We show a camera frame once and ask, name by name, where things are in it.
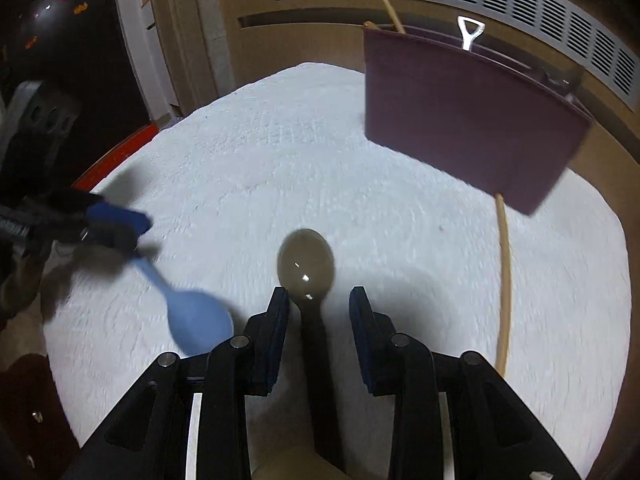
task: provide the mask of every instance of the red strip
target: red strip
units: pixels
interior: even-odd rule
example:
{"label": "red strip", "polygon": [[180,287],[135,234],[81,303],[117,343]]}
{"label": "red strip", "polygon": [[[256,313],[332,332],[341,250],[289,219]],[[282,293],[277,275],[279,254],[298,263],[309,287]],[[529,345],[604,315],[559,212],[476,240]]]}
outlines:
{"label": "red strip", "polygon": [[135,133],[124,139],[115,148],[102,156],[98,162],[86,170],[82,176],[76,180],[74,187],[84,191],[91,191],[104,179],[111,171],[127,160],[137,150],[158,134],[158,127],[155,123],[143,126]]}

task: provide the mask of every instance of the blue spoon head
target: blue spoon head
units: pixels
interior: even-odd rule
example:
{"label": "blue spoon head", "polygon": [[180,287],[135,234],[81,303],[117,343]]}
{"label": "blue spoon head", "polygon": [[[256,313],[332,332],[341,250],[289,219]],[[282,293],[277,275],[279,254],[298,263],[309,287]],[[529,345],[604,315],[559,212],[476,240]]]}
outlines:
{"label": "blue spoon head", "polygon": [[166,307],[171,335],[188,357],[211,352],[234,334],[231,314],[225,305],[205,292],[170,292]]}

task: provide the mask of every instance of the white tablecloth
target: white tablecloth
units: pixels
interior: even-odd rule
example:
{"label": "white tablecloth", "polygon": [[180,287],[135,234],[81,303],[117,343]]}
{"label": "white tablecloth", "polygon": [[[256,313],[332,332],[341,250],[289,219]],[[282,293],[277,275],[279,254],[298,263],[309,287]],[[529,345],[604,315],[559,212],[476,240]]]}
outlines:
{"label": "white tablecloth", "polygon": [[[499,248],[494,199],[364,136],[364,76],[303,64],[213,102],[161,132],[97,189],[148,212],[161,272],[228,302],[240,331],[278,285],[276,254],[294,229],[322,233],[336,281],[330,337],[348,472],[385,478],[392,399],[360,378],[348,296],[430,349],[494,360]],[[585,476],[616,406],[631,309],[625,237],[599,193],[567,170],[526,218],[508,210],[513,327],[506,379]],[[139,374],[177,347],[160,294],[96,251],[66,267],[45,334],[53,376],[82,444]],[[59,267],[49,277],[65,288]],[[300,342],[289,330],[274,392],[247,401],[253,466],[311,445]]]}

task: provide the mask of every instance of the wooden stick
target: wooden stick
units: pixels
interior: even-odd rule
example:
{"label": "wooden stick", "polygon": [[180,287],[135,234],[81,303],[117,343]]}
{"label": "wooden stick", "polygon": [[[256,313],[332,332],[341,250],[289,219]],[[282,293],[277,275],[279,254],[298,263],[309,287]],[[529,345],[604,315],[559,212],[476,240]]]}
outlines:
{"label": "wooden stick", "polygon": [[398,18],[398,15],[396,14],[396,10],[391,6],[391,4],[389,3],[389,0],[382,0],[382,3],[385,4],[386,12],[388,13],[389,17],[391,18],[391,21],[393,22],[394,27],[396,28],[396,30],[400,34],[406,34],[406,32],[404,31],[404,27],[402,26],[402,23],[400,23],[400,19]]}
{"label": "wooden stick", "polygon": [[500,329],[495,357],[495,369],[504,377],[509,352],[509,334],[511,331],[511,250],[509,248],[509,228],[504,211],[504,198],[495,196],[495,211],[498,217],[500,233]]}

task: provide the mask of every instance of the spoon handle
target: spoon handle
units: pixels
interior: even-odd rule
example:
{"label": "spoon handle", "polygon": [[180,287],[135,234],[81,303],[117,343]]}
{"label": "spoon handle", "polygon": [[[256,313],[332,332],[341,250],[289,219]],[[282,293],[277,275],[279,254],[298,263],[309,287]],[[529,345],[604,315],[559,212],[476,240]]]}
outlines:
{"label": "spoon handle", "polygon": [[142,274],[157,288],[164,297],[167,297],[174,291],[174,288],[169,285],[166,280],[158,272],[158,268],[152,264],[147,258],[133,258],[131,261]]}
{"label": "spoon handle", "polygon": [[305,363],[306,396],[311,412],[316,453],[344,471],[344,456],[326,330],[318,309],[301,309],[302,357]]}

